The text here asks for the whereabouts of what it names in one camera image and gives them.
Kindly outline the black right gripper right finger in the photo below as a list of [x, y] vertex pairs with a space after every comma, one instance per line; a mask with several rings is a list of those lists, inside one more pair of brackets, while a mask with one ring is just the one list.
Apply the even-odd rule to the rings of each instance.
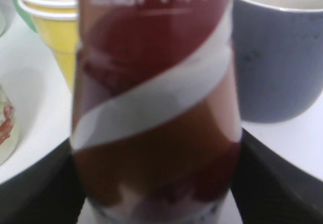
[[322, 181], [247, 131], [231, 190], [243, 223], [322, 223]]

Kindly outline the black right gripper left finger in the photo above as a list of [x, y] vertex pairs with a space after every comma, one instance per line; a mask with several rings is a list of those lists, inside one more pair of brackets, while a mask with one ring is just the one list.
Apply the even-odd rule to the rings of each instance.
[[65, 140], [1, 184], [1, 223], [77, 223], [84, 200]]

